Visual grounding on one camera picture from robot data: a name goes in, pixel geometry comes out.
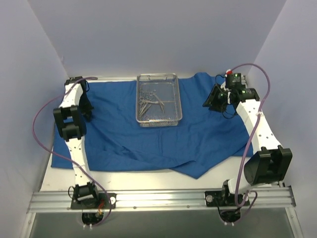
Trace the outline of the blue surgical drape cloth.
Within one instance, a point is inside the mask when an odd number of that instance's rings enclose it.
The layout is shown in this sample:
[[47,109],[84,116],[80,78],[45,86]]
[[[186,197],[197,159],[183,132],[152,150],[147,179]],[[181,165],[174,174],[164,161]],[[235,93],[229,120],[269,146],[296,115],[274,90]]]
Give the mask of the blue surgical drape cloth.
[[147,128],[135,117],[136,82],[91,83],[94,110],[85,136],[89,169],[172,169],[197,179],[228,157],[242,156],[249,135],[241,118],[225,119],[203,107],[220,81],[205,72],[180,79],[182,120],[177,126]]

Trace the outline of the wire mesh instrument tray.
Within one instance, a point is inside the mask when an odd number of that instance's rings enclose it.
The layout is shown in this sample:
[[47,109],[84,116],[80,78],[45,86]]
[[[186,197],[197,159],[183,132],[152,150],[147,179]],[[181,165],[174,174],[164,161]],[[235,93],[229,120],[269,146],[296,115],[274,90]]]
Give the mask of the wire mesh instrument tray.
[[[141,91],[155,91],[164,103],[164,113],[160,106],[151,104],[151,107],[139,115],[141,106],[138,98]],[[176,74],[141,74],[136,80],[136,121],[142,127],[177,126],[182,120],[181,98],[179,81]]]

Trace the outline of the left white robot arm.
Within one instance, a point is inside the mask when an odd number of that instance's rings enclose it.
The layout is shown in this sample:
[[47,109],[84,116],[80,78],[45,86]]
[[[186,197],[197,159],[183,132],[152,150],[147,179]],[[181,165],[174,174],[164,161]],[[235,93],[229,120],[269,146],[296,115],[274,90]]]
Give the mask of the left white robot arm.
[[91,120],[93,106],[87,97],[87,79],[78,76],[68,79],[65,95],[60,105],[53,110],[57,131],[64,140],[70,154],[75,174],[73,201],[94,208],[99,204],[100,195],[95,182],[89,175],[85,151],[86,122]]

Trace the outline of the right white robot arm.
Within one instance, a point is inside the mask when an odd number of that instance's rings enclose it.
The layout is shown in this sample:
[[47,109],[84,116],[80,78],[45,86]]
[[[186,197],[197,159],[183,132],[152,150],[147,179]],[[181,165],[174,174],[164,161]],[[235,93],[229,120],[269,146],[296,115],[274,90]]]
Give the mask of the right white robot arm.
[[242,82],[242,74],[228,70],[223,75],[225,81],[216,83],[203,107],[223,113],[232,106],[249,135],[246,148],[252,147],[250,159],[242,157],[242,165],[236,178],[225,182],[227,188],[220,192],[220,199],[230,205],[254,187],[282,181],[285,178],[293,154],[274,136],[262,112],[263,101],[254,88],[247,88]]

